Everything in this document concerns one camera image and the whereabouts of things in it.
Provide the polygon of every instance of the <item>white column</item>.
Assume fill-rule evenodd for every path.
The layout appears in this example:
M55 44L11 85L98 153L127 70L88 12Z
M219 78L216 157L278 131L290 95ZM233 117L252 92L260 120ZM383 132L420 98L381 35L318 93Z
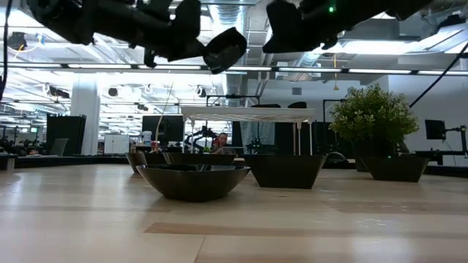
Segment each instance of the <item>white column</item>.
M96 75L78 74L73 83L71 116L86 115L81 154L96 155L101 98Z

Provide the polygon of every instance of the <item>potted plant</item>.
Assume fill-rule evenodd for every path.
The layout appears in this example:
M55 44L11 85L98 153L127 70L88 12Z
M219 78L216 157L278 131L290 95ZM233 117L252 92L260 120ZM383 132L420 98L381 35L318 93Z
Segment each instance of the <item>potted plant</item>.
M418 130L404 95L394 96L379 84L351 88L331 115L330 129L352 143L358 169L362 161L376 180L419 180L429 160L396 154L405 135Z

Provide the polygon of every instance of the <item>black planter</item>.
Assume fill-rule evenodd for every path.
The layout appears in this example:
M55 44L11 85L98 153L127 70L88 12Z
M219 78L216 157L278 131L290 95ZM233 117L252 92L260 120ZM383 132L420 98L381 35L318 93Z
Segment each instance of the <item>black planter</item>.
M417 156L361 157L375 180L417 183L429 163Z
M260 187L312 189L325 156L242 156Z
M368 172L366 165L361 160L363 156L387 157L393 155L394 146L385 140L362 140L352 143L356 170L358 172Z
M163 153L167 164L211 164L229 165L234 161L231 154L198 154L198 153Z
M166 164L166 159L162 153L144 153L146 164Z
M204 202L233 190L249 172L248 167L230 165L141 165L140 174L169 199Z
M146 159L144 153L127 153L127 160L129 160L129 164L133 169L134 173L138 173L137 167L138 165L146 165Z

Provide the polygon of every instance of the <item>man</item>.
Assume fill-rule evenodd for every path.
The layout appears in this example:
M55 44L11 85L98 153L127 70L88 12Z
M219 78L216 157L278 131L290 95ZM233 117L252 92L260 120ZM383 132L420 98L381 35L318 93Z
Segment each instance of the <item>man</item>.
M235 154L234 149L229 148L232 146L227 144L226 133L220 133L216 140L217 142L213 145L213 148L211 149L211 154Z

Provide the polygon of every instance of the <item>ceiling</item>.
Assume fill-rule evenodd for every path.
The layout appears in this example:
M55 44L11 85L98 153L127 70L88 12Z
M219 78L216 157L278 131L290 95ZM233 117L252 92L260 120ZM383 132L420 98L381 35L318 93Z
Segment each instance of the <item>ceiling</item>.
M308 53L264 54L262 46L271 35L266 15L266 5L270 0L236 1L235 5L219 5L221 0L202 1L202 31L199 40L207 44L214 36L227 27L235 26L247 39L248 50L238 62L249 66L321 66L352 67L361 69L444 69L455 57L457 50L468 40L468 27L449 28L436 33L437 24L454 12L465 14L466 0L435 1L430 7L404 22L385 19L383 14L368 20L352 31L346 32L339 44L330 50L316 49ZM178 4L174 1L173 11ZM142 64L143 49L128 48L128 44L100 34L95 34L95 45L83 46L68 43L58 34L44 28L36 22L24 1L15 1L16 8L10 15L10 33L26 33L27 48L23 52L8 50L10 62L22 63L60 63L60 64ZM228 19L223 14L231 15ZM0 25L4 24L4 7L0 9ZM163 58L158 64L167 64ZM175 61L171 64L201 65L201 58ZM80 69L69 71L45 71L33 69L10 69L5 99L18 100L19 103L3 104L1 124L14 126L26 122L44 125L46 113L67 114L70 109L69 99L59 99L45 91L49 87L58 88L72 96L73 81ZM148 72L100 72L96 73L102 95L101 126L102 131L125 130L139 131L139 115L157 114L169 106L165 113L178 113L180 105L204 105L206 100L198 96L200 89L208 95L226 93L255 94L257 84L265 83L263 96L267 99L284 98L290 89L282 90L282 83L314 81L318 85L303 96L322 97L333 92L337 77L343 85L366 85L379 75L339 75L289 73L285 75L258 74L245 75L204 75L173 74ZM248 82L257 81L253 88ZM110 96L109 88L117 88L118 96ZM139 110L134 102L144 104L148 110ZM216 103L225 104L223 99ZM27 115L27 118L9 117ZM229 127L223 123L220 130Z

